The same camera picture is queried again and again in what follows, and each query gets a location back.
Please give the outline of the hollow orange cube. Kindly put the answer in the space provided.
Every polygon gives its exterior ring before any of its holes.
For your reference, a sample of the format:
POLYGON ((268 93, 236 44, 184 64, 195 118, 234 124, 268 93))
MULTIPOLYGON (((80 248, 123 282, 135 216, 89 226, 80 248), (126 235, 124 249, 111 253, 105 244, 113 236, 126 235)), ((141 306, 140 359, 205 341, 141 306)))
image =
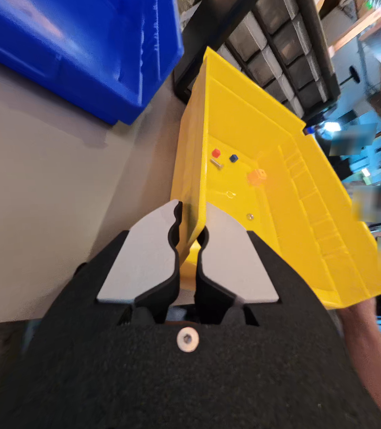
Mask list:
POLYGON ((258 187, 267 180, 267 174, 263 169, 254 169, 247 174, 247 182, 250 186, 258 187))

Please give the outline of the person's right forearm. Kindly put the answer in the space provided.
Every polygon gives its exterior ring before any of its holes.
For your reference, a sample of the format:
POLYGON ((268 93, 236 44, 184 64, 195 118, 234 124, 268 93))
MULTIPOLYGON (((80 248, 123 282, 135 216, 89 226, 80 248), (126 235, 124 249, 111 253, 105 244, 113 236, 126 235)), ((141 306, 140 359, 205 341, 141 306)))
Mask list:
POLYGON ((381 332, 376 298, 337 310, 345 345, 359 379, 381 411, 381 332))

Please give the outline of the yellow plastic bin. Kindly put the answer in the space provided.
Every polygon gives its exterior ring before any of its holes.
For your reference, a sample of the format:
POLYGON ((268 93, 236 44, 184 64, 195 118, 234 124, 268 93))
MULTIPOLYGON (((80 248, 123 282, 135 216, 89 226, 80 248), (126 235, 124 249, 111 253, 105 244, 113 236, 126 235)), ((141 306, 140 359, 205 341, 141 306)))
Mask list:
POLYGON ((195 282, 196 241, 211 203, 268 244, 326 308, 381 295, 376 240, 353 215, 349 195, 304 126, 207 48, 181 119, 171 190, 171 199, 183 203, 177 249, 187 282, 195 282), (221 170, 210 163, 215 148, 221 170), (258 187, 247 182, 254 169, 267 174, 258 187))

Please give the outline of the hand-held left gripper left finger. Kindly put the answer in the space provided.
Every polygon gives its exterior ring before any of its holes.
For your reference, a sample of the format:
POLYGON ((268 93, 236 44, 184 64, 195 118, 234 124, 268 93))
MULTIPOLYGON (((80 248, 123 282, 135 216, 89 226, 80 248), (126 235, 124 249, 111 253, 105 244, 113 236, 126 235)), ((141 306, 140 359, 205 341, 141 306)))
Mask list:
POLYGON ((172 200, 136 222, 97 295, 97 302, 146 308, 164 323, 180 290, 179 228, 183 203, 172 200))

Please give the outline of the blue plastic bin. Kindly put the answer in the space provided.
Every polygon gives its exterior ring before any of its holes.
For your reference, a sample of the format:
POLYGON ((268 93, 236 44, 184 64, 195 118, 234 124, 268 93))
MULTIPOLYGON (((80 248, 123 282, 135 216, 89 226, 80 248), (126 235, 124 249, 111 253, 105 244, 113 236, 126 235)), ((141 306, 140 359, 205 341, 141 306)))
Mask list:
POLYGON ((111 125, 131 125, 183 53, 176 1, 0 0, 0 62, 111 125))

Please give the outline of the black pole stand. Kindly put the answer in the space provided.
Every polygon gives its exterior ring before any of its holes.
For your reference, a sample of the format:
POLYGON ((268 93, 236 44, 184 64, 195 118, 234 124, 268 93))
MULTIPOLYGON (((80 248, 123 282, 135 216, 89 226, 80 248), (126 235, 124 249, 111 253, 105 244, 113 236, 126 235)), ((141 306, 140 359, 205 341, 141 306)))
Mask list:
POLYGON ((360 82, 361 82, 360 75, 354 66, 349 67, 348 77, 346 79, 344 79, 342 82, 340 82, 339 86, 342 87, 349 81, 353 81, 356 84, 360 84, 360 82))

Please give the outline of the array of clear drawers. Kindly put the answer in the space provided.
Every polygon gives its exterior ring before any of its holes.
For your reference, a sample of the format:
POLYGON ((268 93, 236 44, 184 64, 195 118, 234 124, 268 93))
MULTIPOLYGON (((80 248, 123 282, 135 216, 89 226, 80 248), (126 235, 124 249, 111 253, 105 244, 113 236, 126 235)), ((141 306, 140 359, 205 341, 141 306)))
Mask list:
POLYGON ((217 52, 306 122, 328 102, 326 79, 297 1, 257 1, 217 52))

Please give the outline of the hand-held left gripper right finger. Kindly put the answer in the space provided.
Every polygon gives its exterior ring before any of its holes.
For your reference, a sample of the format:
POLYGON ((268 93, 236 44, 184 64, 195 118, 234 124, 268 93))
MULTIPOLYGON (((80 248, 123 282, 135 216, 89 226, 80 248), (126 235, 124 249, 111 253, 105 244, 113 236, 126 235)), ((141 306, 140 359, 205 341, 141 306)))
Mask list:
POLYGON ((231 308, 279 302, 247 230, 231 215, 207 203, 198 243, 194 302, 202 324, 221 324, 231 308))

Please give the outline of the black drawer cabinet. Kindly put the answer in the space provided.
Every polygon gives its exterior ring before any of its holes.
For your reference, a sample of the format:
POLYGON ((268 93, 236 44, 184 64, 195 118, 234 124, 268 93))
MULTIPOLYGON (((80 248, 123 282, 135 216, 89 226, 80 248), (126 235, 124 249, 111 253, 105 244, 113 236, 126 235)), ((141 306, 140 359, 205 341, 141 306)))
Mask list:
MULTIPOLYGON (((311 118, 311 121, 304 121, 308 125, 313 125, 317 123, 318 119, 322 121, 324 114, 337 106, 340 87, 328 54, 327 43, 315 1, 296 1, 303 12, 305 25, 315 46, 316 55, 322 66, 322 74, 326 79, 328 89, 328 102, 324 106, 324 110, 311 118)), ((183 29, 184 54, 173 71, 174 93, 182 102, 188 103, 191 97, 206 49, 211 48, 218 53, 218 49, 247 12, 255 6, 256 2, 255 0, 207 0, 198 4, 198 8, 183 29)), ((252 81, 242 72, 240 73, 246 80, 252 81)))

